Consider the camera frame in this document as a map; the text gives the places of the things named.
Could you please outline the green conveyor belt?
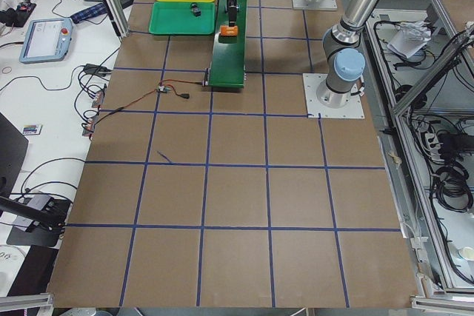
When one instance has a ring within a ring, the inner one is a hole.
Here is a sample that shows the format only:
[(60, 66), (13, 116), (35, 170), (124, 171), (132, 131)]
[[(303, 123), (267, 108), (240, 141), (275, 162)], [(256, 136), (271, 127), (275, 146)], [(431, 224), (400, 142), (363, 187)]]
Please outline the green conveyor belt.
[(245, 78), (247, 0), (237, 0), (239, 12), (236, 36), (223, 36), (221, 26), (228, 22), (226, 0), (218, 0), (213, 57), (207, 82), (211, 87), (242, 88)]

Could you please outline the green push button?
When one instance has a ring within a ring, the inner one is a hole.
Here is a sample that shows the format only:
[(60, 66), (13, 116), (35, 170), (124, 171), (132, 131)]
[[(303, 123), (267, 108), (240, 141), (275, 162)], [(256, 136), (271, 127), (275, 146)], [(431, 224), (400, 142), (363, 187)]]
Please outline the green push button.
[(190, 10), (191, 10), (192, 14), (193, 14), (195, 17), (201, 16), (201, 9), (199, 8), (199, 6), (198, 6), (196, 3), (192, 3), (192, 4), (190, 5)]

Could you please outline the green plastic tray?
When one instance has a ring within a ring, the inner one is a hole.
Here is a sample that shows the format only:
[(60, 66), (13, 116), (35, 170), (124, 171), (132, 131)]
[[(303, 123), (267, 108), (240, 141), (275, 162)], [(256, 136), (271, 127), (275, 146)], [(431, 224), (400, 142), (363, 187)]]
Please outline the green plastic tray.
[(149, 33), (153, 35), (209, 35), (214, 33), (216, 6), (212, 2), (157, 1), (152, 8)]

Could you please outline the orange cylinder with label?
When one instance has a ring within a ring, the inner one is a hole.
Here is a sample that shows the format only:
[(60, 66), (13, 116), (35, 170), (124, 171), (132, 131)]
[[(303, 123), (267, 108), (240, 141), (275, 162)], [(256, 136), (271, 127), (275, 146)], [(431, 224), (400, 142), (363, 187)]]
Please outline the orange cylinder with label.
[(238, 35), (238, 26), (221, 25), (220, 35), (224, 37), (235, 37)]

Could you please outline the teach pendant near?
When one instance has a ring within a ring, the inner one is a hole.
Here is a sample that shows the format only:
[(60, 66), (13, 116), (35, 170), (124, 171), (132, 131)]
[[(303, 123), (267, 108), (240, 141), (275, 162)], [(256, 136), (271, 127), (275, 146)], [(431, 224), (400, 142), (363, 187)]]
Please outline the teach pendant near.
[(62, 61), (69, 50), (72, 34), (70, 18), (31, 21), (19, 61), (23, 64)]

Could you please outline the blue checkered cloth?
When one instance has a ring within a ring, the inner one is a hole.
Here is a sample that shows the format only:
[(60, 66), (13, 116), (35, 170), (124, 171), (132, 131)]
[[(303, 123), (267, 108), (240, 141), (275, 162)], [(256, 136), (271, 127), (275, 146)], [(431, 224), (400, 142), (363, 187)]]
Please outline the blue checkered cloth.
[(103, 3), (95, 4), (91, 7), (86, 9), (80, 10), (70, 16), (71, 21), (74, 24), (79, 24), (83, 21), (95, 18), (100, 15), (104, 15), (107, 13), (107, 7)]

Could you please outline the black monitor stand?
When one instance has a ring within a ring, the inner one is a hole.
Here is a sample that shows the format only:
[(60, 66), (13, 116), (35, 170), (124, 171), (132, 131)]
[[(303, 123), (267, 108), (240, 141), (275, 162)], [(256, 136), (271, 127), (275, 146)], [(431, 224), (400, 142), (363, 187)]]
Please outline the black monitor stand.
[(28, 140), (1, 116), (1, 212), (16, 216), (7, 244), (54, 247), (64, 231), (72, 201), (41, 191), (14, 193)]

